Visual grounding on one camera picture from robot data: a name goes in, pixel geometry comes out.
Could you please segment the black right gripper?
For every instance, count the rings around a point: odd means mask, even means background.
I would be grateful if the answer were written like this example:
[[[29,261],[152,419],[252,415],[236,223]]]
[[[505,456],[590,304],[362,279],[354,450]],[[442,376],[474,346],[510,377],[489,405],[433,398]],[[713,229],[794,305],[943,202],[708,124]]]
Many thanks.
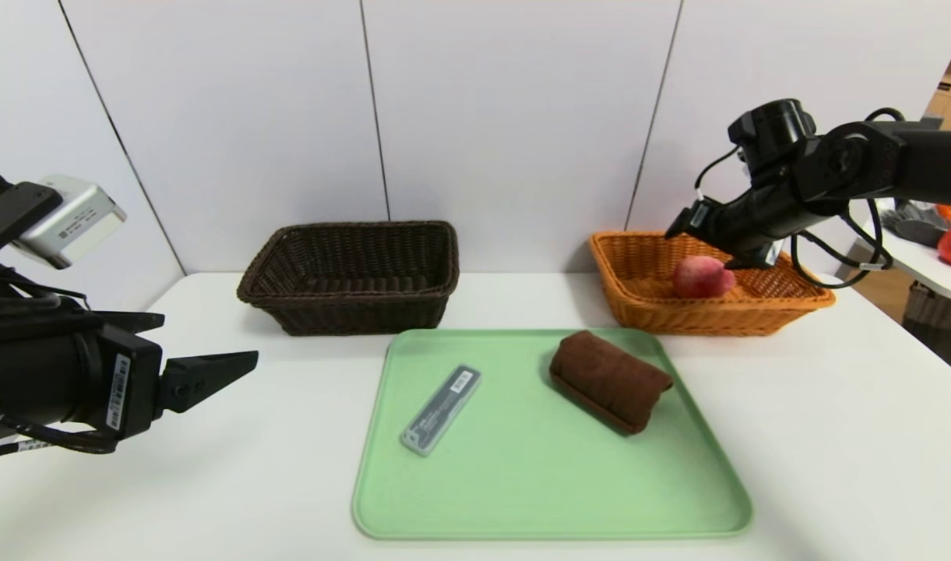
[[[686,232],[732,258],[764,258],[789,237],[791,196],[779,188],[750,189],[727,203],[700,199],[685,207],[665,230],[672,239]]]

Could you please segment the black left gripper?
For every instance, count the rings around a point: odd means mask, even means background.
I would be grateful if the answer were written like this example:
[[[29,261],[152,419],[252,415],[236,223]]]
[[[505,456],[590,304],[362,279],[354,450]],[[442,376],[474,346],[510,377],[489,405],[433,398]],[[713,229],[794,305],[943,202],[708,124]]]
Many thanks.
[[[155,342],[118,326],[0,342],[0,412],[15,422],[87,424],[116,440],[136,436],[158,413],[184,413],[236,383],[260,352],[167,360]]]

